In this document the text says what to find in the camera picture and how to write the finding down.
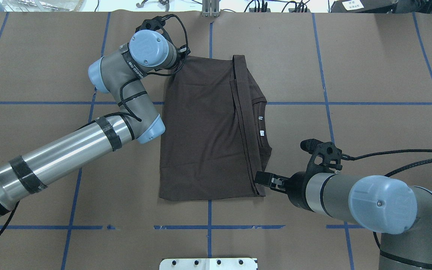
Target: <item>white bracket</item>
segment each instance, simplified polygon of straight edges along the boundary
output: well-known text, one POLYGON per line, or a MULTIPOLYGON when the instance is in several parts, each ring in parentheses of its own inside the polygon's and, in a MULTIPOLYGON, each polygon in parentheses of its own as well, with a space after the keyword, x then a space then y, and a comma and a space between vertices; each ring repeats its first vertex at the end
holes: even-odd
POLYGON ((159 270, 258 270, 256 258, 165 259, 159 270))
POLYGON ((202 0, 202 11, 203 17, 219 17, 219 0, 202 0))

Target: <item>white sticker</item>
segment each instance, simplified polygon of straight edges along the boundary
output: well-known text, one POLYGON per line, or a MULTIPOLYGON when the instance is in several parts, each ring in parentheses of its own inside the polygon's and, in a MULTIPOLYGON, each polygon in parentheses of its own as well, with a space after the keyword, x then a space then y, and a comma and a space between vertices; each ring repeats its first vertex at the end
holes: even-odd
POLYGON ((343 2, 343 6, 346 10, 358 10, 365 8, 360 0, 351 0, 343 2))

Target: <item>gray robot arm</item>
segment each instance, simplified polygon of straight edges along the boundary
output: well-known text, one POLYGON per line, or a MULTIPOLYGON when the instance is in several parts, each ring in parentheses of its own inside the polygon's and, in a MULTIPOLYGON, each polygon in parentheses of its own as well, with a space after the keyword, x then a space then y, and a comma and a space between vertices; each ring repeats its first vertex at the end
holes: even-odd
POLYGON ((140 79, 150 70, 175 67, 181 55, 189 50, 178 50, 170 39, 149 30, 158 27, 152 27, 151 23, 161 26, 161 21, 146 20, 143 25, 147 29, 138 29, 129 43, 89 68, 91 82, 99 91, 113 95, 120 112, 97 118, 0 167, 0 217, 13 210, 21 199, 46 189, 54 181, 131 140, 143 144, 165 131, 140 79))
POLYGON ((382 233, 380 270, 432 269, 432 191, 381 175, 340 174, 342 152, 333 143, 301 148, 312 154, 307 171, 290 178, 259 171, 255 182, 287 194, 296 207, 382 233))

